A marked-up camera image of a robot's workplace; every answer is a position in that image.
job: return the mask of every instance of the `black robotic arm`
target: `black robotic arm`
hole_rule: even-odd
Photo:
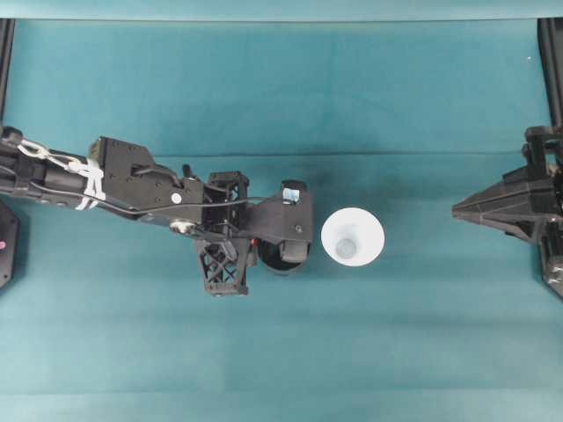
[[[526,165],[454,205],[452,215],[538,245],[543,280],[563,298],[563,128],[528,127],[525,137]]]
[[[88,156],[76,156],[29,141],[14,127],[2,130],[0,193],[77,210],[100,207],[191,237],[212,295],[247,295],[246,267],[258,258],[277,273],[308,258],[312,197],[305,183],[283,181],[277,194],[257,198],[247,195],[249,180],[239,171],[212,173],[207,182],[188,165],[183,173],[180,178],[129,142],[100,137]],[[15,239],[18,220],[4,204],[0,228]],[[11,277],[12,261],[13,250],[0,251],[6,275],[0,287]]]

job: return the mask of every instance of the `black plastic bracket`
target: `black plastic bracket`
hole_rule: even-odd
[[[13,274],[18,231],[18,217],[0,200],[0,288]]]
[[[544,66],[552,125],[563,125],[563,18],[537,21],[537,41]]]
[[[10,72],[11,44],[14,40],[14,19],[0,19],[0,122],[4,118],[4,101]]]

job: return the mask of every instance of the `black cable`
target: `black cable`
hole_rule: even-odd
[[[167,167],[163,167],[162,165],[147,165],[138,169],[135,169],[131,172],[131,174],[133,176],[142,176],[143,174],[149,174],[149,173],[157,173],[157,174],[162,174],[164,176],[169,177],[172,180],[172,183],[174,184],[175,187],[182,187],[182,183],[179,181],[178,176],[176,176],[176,173],[174,173],[172,170],[170,170]]]
[[[202,183],[205,187],[207,187],[208,189],[211,189],[213,191],[218,191],[218,192],[222,192],[222,193],[229,193],[229,189],[223,189],[222,187],[209,185],[209,184],[204,183],[204,182],[202,182]]]
[[[143,215],[143,214],[148,214],[148,213],[156,213],[158,211],[166,211],[168,209],[185,208],[185,207],[197,207],[197,208],[229,207],[231,205],[245,204],[246,202],[250,202],[252,200],[280,200],[280,201],[285,201],[283,198],[267,198],[267,197],[262,197],[262,196],[251,196],[251,197],[248,197],[248,198],[244,198],[242,200],[230,200],[230,201],[227,201],[227,202],[217,202],[217,203],[212,203],[212,204],[187,203],[187,204],[175,204],[175,205],[166,205],[166,206],[163,206],[163,207],[154,207],[154,208],[132,210],[132,209],[126,209],[126,208],[123,208],[123,207],[118,207],[114,204],[106,202],[105,200],[99,200],[98,198],[91,196],[91,195],[87,195],[85,193],[74,193],[74,192],[68,192],[68,191],[59,191],[58,189],[51,189],[49,187],[45,187],[43,185],[39,185],[39,184],[37,184],[35,182],[31,182],[31,181],[29,182],[29,184],[31,186],[39,189],[40,191],[47,192],[47,193],[53,193],[53,194],[56,194],[56,195],[63,195],[63,196],[72,196],[72,197],[75,197],[75,198],[87,198],[89,200],[95,200],[95,201],[99,202],[100,204],[102,204],[104,207],[111,208],[115,211],[118,211],[120,213],[127,214],[127,215]]]
[[[6,167],[5,165],[0,164],[0,170],[4,170],[7,173],[10,173],[12,176],[16,176],[16,172],[12,170],[10,167]]]

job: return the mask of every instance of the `white cable tie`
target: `white cable tie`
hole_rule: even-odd
[[[106,200],[106,194],[102,190],[102,178],[104,177],[104,171],[99,168],[96,160],[92,160],[91,158],[86,158],[86,160],[88,164],[76,163],[74,161],[70,162],[69,171],[75,172],[86,178],[84,195],[93,196],[99,200]],[[82,211],[86,209],[86,207],[88,207],[88,209],[92,209],[97,205],[98,202],[96,200],[83,197],[82,201],[75,209]]]
[[[30,141],[25,138],[21,140],[21,143],[18,145],[18,149],[26,156],[29,156],[31,158],[39,158],[40,160],[46,160],[51,154],[47,147],[41,145],[38,142]]]
[[[284,187],[283,191],[281,191],[281,196],[284,203],[295,204],[299,202],[300,192],[297,189],[289,189],[288,187]]]

